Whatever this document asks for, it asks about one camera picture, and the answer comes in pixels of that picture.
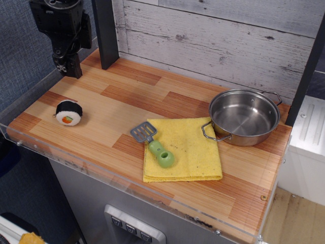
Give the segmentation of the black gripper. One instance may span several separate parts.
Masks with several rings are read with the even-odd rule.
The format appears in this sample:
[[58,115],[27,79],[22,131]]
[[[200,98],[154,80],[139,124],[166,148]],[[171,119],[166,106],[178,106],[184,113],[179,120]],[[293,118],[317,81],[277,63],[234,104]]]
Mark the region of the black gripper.
[[79,79],[82,76],[78,51],[81,48],[79,34],[50,34],[53,61],[62,76]]

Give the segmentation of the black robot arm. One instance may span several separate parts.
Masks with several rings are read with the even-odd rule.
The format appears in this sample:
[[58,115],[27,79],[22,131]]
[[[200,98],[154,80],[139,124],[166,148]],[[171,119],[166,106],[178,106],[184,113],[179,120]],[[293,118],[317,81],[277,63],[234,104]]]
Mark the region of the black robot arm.
[[29,1],[38,30],[51,41],[53,62],[62,76],[82,76],[78,52],[92,46],[84,1]]

